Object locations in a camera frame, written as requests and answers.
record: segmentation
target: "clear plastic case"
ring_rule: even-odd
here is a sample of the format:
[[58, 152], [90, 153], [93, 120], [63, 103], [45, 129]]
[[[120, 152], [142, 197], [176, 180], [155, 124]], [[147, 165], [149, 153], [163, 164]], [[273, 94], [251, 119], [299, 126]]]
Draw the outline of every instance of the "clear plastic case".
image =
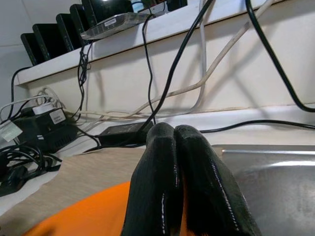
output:
[[133, 12], [115, 15], [81, 33], [81, 37], [84, 40], [106, 38], [144, 22], [148, 15], [149, 14]]

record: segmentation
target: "power adapter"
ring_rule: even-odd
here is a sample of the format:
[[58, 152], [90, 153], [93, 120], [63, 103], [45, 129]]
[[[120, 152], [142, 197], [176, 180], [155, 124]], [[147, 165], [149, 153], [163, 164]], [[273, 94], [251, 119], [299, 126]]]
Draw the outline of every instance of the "power adapter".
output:
[[101, 145], [117, 145], [122, 142], [124, 142], [124, 145], [143, 144], [146, 142], [148, 131], [153, 123], [151, 121], [143, 130], [137, 133], [143, 124], [144, 122], [110, 126], [97, 137]]

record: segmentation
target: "stainless steel sink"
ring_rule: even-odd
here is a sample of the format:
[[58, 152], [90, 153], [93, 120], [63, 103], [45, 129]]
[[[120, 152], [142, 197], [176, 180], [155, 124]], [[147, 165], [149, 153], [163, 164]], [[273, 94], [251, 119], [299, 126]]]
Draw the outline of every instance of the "stainless steel sink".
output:
[[315, 147], [214, 147], [263, 236], [315, 236]]

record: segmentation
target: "white tile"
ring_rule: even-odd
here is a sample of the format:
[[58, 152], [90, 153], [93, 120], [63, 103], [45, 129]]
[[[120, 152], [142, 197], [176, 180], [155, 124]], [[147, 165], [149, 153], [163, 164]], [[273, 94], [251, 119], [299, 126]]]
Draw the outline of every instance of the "white tile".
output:
[[[19, 68], [31, 66], [31, 61], [24, 46], [0, 47], [0, 107], [11, 100], [10, 82], [13, 73]], [[23, 99], [29, 96], [28, 90], [15, 87], [15, 99]]]
[[69, 13], [72, 4], [81, 0], [22, 0], [33, 24], [55, 23], [56, 15]]
[[1, 1], [0, 46], [22, 44], [20, 35], [31, 31], [32, 24], [21, 0]]

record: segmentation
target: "orange fabric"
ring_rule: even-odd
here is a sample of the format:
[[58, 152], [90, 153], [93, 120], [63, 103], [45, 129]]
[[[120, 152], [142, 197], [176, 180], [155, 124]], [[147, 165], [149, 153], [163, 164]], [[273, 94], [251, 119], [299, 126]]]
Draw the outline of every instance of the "orange fabric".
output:
[[[122, 183], [83, 199], [34, 226], [24, 236], [119, 236], [129, 186], [130, 182]], [[180, 236], [193, 236], [186, 230], [185, 209], [186, 204]]]

